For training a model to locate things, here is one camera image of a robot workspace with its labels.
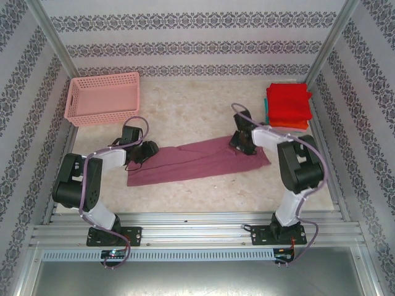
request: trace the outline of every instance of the floral border pattern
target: floral border pattern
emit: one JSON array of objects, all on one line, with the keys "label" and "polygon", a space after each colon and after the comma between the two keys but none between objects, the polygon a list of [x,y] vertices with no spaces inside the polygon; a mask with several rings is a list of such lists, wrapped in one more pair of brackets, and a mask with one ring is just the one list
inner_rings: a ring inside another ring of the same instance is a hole
[{"label": "floral border pattern", "polygon": [[141,77],[165,76],[235,76],[235,75],[305,75],[310,69],[306,64],[267,65],[171,65],[135,67],[79,68],[81,76],[96,76],[138,72]]},{"label": "floral border pattern", "polygon": [[192,28],[329,28],[336,12],[198,12],[51,17],[59,33]]},{"label": "floral border pattern", "polygon": [[66,46],[71,57],[126,57],[181,54],[316,54],[321,41],[198,41],[79,44]]},{"label": "floral border pattern", "polygon": [[[69,83],[70,81],[67,80],[62,90],[62,95],[59,99],[51,124],[49,125],[43,148],[41,149],[33,177],[29,184],[29,189],[26,192],[25,200],[23,201],[23,205],[20,209],[18,222],[12,232],[12,240],[9,242],[9,248],[6,250],[6,259],[2,262],[2,267],[0,269],[0,295],[7,295],[14,275],[14,269],[17,266],[18,257],[21,254],[21,248],[23,246],[23,241],[26,238],[28,224],[35,209],[40,190],[42,189],[42,181],[49,162],[51,161],[51,155],[54,152],[57,135],[60,127],[62,126],[62,122],[64,121],[63,114],[66,106],[67,93],[69,91]],[[62,151],[66,148],[68,137],[69,136],[67,136],[64,141]],[[57,170],[59,170],[61,162],[62,157],[58,161]]]},{"label": "floral border pattern", "polygon": [[24,0],[10,0],[0,13],[0,52],[3,52],[8,40],[14,34],[22,17],[28,10]]},{"label": "floral border pattern", "polygon": [[351,179],[351,184],[354,188],[354,193],[360,203],[362,215],[365,218],[365,222],[368,226],[368,232],[373,238],[372,241],[374,243],[375,251],[378,254],[378,259],[381,263],[381,269],[386,275],[385,278],[388,281],[390,290],[395,293],[395,262],[393,260],[393,256],[390,254],[391,248],[386,242],[386,237],[383,234],[383,227],[380,224],[380,219],[374,206],[372,205],[369,191],[366,190],[364,177],[362,176],[358,167],[358,163],[349,143],[346,130],[342,124],[340,114],[337,111],[331,92],[322,72],[320,72],[315,82],[320,91],[320,95],[330,119],[333,132],[337,138],[344,164],[347,168],[347,172]]},{"label": "floral border pattern", "polygon": [[37,27],[29,40],[29,44],[23,51],[18,66],[12,72],[8,84],[1,93],[0,98],[0,138],[2,132],[7,127],[7,122],[10,120],[16,107],[16,103],[20,99],[22,91],[25,89],[27,79],[30,77],[34,66],[37,63],[38,57],[41,55],[43,48],[47,42],[44,32],[40,27]]},{"label": "floral border pattern", "polygon": [[11,159],[8,161],[8,166],[2,175],[0,184],[0,222],[3,221],[2,216],[7,211],[7,204],[10,202],[10,198],[14,193],[14,187],[19,179],[19,174],[25,163],[31,143],[36,135],[38,125],[61,68],[62,63],[55,55],[48,66],[41,87],[37,92],[34,103],[26,118],[26,122],[20,132],[15,150],[12,152]]},{"label": "floral border pattern", "polygon": [[388,43],[395,51],[395,9],[388,0],[363,0],[369,14],[376,21],[377,27],[383,32]]},{"label": "floral border pattern", "polygon": [[384,192],[387,205],[392,209],[392,215],[395,215],[395,177],[389,169],[384,153],[381,152],[380,144],[377,141],[375,132],[370,127],[369,119],[365,115],[364,107],[361,104],[357,93],[339,58],[338,53],[333,50],[328,56],[328,63],[337,80],[338,86],[344,96],[350,115],[355,123],[355,127],[359,132],[362,144],[365,146],[370,164],[373,165],[373,171],[376,178],[380,181],[381,190]]},{"label": "floral border pattern", "polygon": [[391,89],[387,78],[383,75],[380,66],[376,63],[376,59],[373,58],[372,52],[352,20],[344,27],[342,35],[351,49],[359,68],[362,70],[372,93],[375,95],[378,106],[389,123],[389,128],[392,129],[395,136],[394,91]]}]

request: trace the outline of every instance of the wire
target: wire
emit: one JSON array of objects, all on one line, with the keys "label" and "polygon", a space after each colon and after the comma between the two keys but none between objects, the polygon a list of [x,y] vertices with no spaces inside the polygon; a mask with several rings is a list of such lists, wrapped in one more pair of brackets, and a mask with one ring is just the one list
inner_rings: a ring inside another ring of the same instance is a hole
[{"label": "wire", "polygon": [[276,131],[275,129],[273,129],[270,125],[261,125],[260,123],[256,122],[255,120],[245,116],[243,113],[237,111],[236,107],[241,107],[244,110],[247,110],[247,108],[245,108],[245,106],[239,104],[239,103],[232,103],[231,104],[231,108],[243,119],[255,124],[256,126],[259,126],[260,128],[263,128],[264,130],[268,131],[269,133],[272,133],[276,136],[281,136],[281,137],[285,137],[286,139],[291,139],[293,141],[296,141],[300,144],[302,144],[303,146],[306,146],[308,149],[310,149],[320,160],[320,162],[322,163],[322,167],[323,167],[323,180],[322,182],[314,189],[312,189],[309,192],[306,192],[304,197],[301,199],[299,205],[297,206],[296,209],[296,218],[302,222],[302,223],[306,223],[306,224],[311,224],[315,226],[315,233],[313,235],[313,237],[311,238],[310,242],[307,244],[307,246],[304,248],[304,250],[299,254],[299,256],[297,256],[292,262],[290,262],[288,265],[291,265],[293,263],[295,263],[296,261],[298,261],[298,259],[300,259],[302,256],[304,256],[304,254],[306,253],[306,251],[310,248],[310,246],[314,243],[315,239],[318,236],[318,232],[319,232],[319,226],[316,222],[314,221],[309,221],[309,220],[305,220],[303,218],[301,218],[299,216],[301,208],[304,204],[304,202],[307,200],[308,196],[312,195],[313,193],[317,192],[318,190],[320,190],[325,183],[328,181],[328,167],[326,165],[325,159],[323,158],[323,156],[320,154],[320,152],[314,148],[313,146],[311,146],[309,143],[306,143],[303,140],[300,140],[299,138],[293,136],[292,134],[283,134],[279,131]]},{"label": "wire", "polygon": [[137,145],[137,144],[141,143],[141,142],[145,139],[145,137],[147,136],[147,134],[148,134],[148,132],[149,132],[149,123],[148,123],[148,121],[147,121],[144,117],[141,117],[141,116],[131,116],[131,117],[129,117],[129,118],[124,122],[124,124],[123,124],[122,127],[124,127],[124,126],[125,126],[130,120],[132,120],[132,119],[141,119],[141,120],[144,121],[145,124],[146,124],[146,132],[143,134],[143,136],[141,137],[141,139],[139,139],[139,140],[137,140],[137,141],[135,141],[135,142],[133,142],[133,143],[130,143],[130,144],[121,145],[121,146],[115,146],[115,147],[110,146],[110,147],[106,147],[106,148],[97,150],[97,151],[95,151],[95,152],[93,152],[93,153],[90,153],[90,154],[85,158],[85,162],[84,162],[83,179],[82,179],[82,192],[81,192],[80,207],[78,208],[78,212],[79,212],[81,218],[82,218],[85,222],[87,222],[88,224],[92,225],[94,228],[96,228],[96,229],[98,229],[98,230],[103,230],[103,231],[105,231],[105,232],[107,232],[107,233],[109,233],[109,234],[112,234],[113,236],[117,236],[117,237],[123,239],[123,240],[126,242],[126,248],[125,248],[125,249],[127,249],[127,251],[128,251],[127,254],[125,255],[125,257],[123,258],[123,260],[122,260],[120,263],[118,263],[117,265],[115,265],[115,266],[107,266],[107,265],[106,265],[106,261],[107,261],[107,259],[108,259],[109,257],[105,258],[105,259],[104,259],[104,263],[103,263],[104,268],[116,269],[116,268],[118,268],[118,267],[121,267],[121,266],[128,260],[128,258],[129,258],[129,256],[130,256],[130,242],[129,242],[129,240],[128,240],[125,236],[123,236],[123,235],[121,235],[121,234],[119,234],[119,233],[117,233],[117,232],[114,232],[114,231],[112,231],[112,230],[110,230],[110,229],[106,229],[106,228],[103,228],[103,227],[101,227],[101,226],[99,226],[99,225],[96,225],[94,222],[92,222],[89,218],[86,217],[85,212],[83,211],[83,207],[84,207],[85,195],[86,195],[86,179],[87,179],[87,178],[86,178],[86,174],[87,174],[87,172],[88,172],[88,162],[89,162],[89,160],[90,160],[92,157],[99,156],[99,155],[101,155],[101,154],[103,154],[103,153],[105,153],[105,152],[108,152],[108,151],[110,151],[110,150],[114,150],[114,149],[123,149],[123,148],[127,148],[127,147],[130,147],[130,146]]}]

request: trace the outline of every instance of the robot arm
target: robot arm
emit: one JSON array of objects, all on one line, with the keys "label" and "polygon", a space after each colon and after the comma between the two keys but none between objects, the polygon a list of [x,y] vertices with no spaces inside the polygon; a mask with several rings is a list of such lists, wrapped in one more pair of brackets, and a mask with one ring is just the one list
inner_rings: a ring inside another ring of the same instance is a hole
[{"label": "robot arm", "polygon": [[[278,152],[281,180],[286,190],[275,216],[281,226],[290,227],[299,222],[296,211],[305,194],[322,181],[322,165],[307,147],[288,140],[285,135],[280,137],[263,128],[255,128],[251,134],[254,145]],[[315,147],[312,136],[306,135],[299,139]],[[306,160],[299,162],[298,157]]]},{"label": "robot arm", "polygon": [[[247,109],[240,114],[251,118]],[[281,180],[286,188],[281,205],[272,216],[270,229],[263,227],[261,233],[255,234],[256,241],[260,237],[260,241],[264,242],[262,244],[286,244],[291,239],[299,237],[299,240],[296,239],[297,244],[305,244],[306,239],[302,235],[304,229],[298,215],[305,195],[323,180],[323,166],[306,146],[289,139],[286,134],[272,133],[270,129],[259,127],[240,114],[234,115],[238,130],[233,135],[230,146],[247,155],[255,154],[256,147],[277,152]],[[306,135],[299,139],[316,148],[312,136]]]},{"label": "robot arm", "polygon": [[85,158],[78,154],[67,154],[62,162],[52,193],[54,201],[67,208],[78,209],[81,200],[82,181],[77,178],[81,176],[82,178],[87,178],[86,199],[83,205],[85,215],[95,225],[116,231],[116,215],[108,211],[99,200],[101,175],[103,172],[112,168],[124,166],[126,164],[126,158],[126,150],[112,149],[100,156],[92,158],[88,164],[87,176],[82,176]]},{"label": "robot arm", "polygon": [[89,229],[88,246],[94,246],[95,243],[117,245],[122,240],[100,230],[106,229],[121,234],[126,229],[121,227],[119,217],[110,212],[99,200],[101,176],[103,172],[128,165],[131,161],[143,163],[159,151],[158,146],[152,141],[125,148],[124,145],[138,142],[141,139],[141,135],[141,128],[124,126],[122,128],[122,137],[112,143],[111,149],[101,152],[89,160],[86,176],[83,176],[86,157],[69,153],[63,159],[52,192],[52,198],[64,207],[78,210],[81,202],[82,182],[85,178],[86,191],[82,212],[83,216],[94,225],[93,228]]}]

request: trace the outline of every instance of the black mounting plate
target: black mounting plate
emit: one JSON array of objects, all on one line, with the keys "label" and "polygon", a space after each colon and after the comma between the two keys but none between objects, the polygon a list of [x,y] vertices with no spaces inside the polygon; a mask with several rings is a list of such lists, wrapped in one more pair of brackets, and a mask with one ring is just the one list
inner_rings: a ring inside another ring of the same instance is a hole
[{"label": "black mounting plate", "polygon": [[[139,247],[141,243],[142,230],[143,229],[141,227],[122,227],[120,234],[129,239],[131,247]],[[126,246],[126,242],[123,239],[117,239],[116,243],[109,242],[108,240],[102,240],[98,236],[97,229],[90,227],[88,237],[86,238],[86,245],[88,247],[124,247]]]},{"label": "black mounting plate", "polygon": [[244,229],[251,233],[252,245],[291,245],[291,237],[295,245],[306,245],[306,233],[304,227],[298,225],[283,239],[275,239],[269,225],[244,225]]}]

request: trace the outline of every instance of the metal table surface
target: metal table surface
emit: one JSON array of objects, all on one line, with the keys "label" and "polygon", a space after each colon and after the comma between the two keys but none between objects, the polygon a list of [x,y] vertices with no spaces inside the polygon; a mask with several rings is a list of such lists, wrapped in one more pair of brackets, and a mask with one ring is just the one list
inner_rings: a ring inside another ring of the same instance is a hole
[{"label": "metal table surface", "polygon": [[33,295],[363,295],[347,247],[310,249],[295,265],[271,261],[42,262]]}]

